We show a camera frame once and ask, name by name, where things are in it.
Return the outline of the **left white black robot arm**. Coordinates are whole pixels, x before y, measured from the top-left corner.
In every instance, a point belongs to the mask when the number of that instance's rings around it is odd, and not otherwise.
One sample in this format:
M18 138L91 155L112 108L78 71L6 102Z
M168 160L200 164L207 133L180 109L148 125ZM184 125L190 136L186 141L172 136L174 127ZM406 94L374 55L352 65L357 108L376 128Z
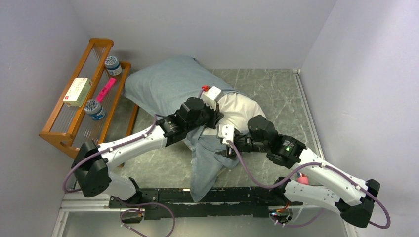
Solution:
M190 97L173 114L158 118L150 127L114 142L85 142L73 162L71 174L76 178L84 197L108 194L119 198L128 207L143 200L134 179L112 173L120 164L146 152L173 145L200 127L215 129L223 114L213 99Z

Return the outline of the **blue grey pillow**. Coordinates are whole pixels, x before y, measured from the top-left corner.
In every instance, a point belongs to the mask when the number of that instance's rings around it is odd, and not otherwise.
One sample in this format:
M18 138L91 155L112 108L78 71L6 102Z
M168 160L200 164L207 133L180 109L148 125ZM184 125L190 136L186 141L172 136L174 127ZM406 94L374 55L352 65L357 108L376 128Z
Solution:
M197 96L204 85L218 87L224 95L240 94L190 56L176 56L131 74L124 94L149 114L167 116ZM191 197L199 202L214 185L219 171L238 162L216 154L225 146L204 127L189 132L183 142L192 151Z

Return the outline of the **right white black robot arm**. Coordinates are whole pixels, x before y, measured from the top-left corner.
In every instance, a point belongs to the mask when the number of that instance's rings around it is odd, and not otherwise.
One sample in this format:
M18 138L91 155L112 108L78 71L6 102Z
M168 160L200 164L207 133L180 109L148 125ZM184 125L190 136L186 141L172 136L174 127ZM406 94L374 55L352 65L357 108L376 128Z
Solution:
M221 155L244 163L242 153L266 153L271 162L291 170L273 185L264 185L251 177L255 184L272 191L276 204L303 202L338 213L344 221L359 228L372 224L374 207L381 205L377 199L378 181L365 181L343 172L304 143L278 133L274 124L262 115L248 121L247 134L240 133L231 124L219 124L216 130L218 138L226 145Z

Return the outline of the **white pillow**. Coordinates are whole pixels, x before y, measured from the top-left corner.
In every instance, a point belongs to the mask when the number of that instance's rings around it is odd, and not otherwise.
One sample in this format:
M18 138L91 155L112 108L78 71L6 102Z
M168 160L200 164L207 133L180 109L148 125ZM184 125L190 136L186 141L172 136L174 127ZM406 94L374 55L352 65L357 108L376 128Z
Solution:
M248 132L248 121L262 115L266 118L261 106L251 98L238 93L228 93L218 101L219 111L223 118L219 124L229 124L234 126L241 133Z

